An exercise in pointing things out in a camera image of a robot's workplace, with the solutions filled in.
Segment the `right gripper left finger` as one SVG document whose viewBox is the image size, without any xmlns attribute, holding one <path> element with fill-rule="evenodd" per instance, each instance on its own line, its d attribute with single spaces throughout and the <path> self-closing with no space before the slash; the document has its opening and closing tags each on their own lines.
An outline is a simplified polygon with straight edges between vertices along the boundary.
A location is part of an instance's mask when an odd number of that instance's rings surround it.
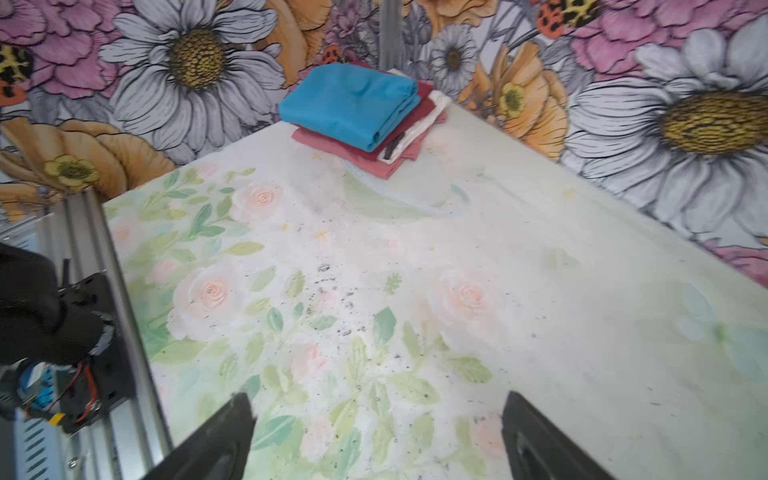
<svg viewBox="0 0 768 480">
<path fill-rule="evenodd" d="M 242 479 L 256 422 L 237 393 L 143 479 Z"/>
</svg>

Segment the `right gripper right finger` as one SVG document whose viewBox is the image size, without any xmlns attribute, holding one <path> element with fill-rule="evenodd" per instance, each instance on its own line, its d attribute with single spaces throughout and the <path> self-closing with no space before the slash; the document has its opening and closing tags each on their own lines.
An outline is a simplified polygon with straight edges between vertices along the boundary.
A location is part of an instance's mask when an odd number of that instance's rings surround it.
<svg viewBox="0 0 768 480">
<path fill-rule="evenodd" d="M 515 480 L 614 479 L 519 392 L 507 395 L 501 433 Z"/>
</svg>

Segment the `blue t-shirt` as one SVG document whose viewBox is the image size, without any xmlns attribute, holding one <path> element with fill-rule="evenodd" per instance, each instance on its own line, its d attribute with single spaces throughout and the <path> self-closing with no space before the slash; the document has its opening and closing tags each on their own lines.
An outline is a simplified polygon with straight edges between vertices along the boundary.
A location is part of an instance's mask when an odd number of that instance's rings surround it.
<svg viewBox="0 0 768 480">
<path fill-rule="evenodd" d="M 314 68 L 279 104 L 288 123 L 371 152 L 421 102 L 407 77 L 352 64 Z"/>
</svg>

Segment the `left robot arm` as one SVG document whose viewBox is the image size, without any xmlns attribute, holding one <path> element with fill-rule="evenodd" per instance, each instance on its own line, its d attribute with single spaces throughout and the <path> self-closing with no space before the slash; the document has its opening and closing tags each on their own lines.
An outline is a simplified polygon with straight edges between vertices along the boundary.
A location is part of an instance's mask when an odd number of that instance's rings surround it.
<svg viewBox="0 0 768 480">
<path fill-rule="evenodd" d="M 1 246 L 1 415 L 14 409 L 75 432 L 94 418 L 101 401 L 95 358 L 115 337 L 110 315 L 68 282 L 58 282 L 47 257 Z M 75 367 L 59 396 L 44 409 L 40 394 L 22 385 L 25 372 L 43 366 Z"/>
</svg>

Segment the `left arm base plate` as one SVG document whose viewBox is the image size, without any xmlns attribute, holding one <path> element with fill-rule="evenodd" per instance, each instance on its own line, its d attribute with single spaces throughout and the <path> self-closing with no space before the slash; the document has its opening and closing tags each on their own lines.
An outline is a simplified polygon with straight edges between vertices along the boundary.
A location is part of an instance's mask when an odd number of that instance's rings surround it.
<svg viewBox="0 0 768 480">
<path fill-rule="evenodd" d="M 113 408 L 136 396 L 134 375 L 128 363 L 118 315 L 108 277 L 98 272 L 62 291 L 67 302 L 84 307 L 112 329 L 108 344 L 88 354 L 76 365 L 54 374 L 58 426 L 75 434 L 95 423 Z"/>
</svg>

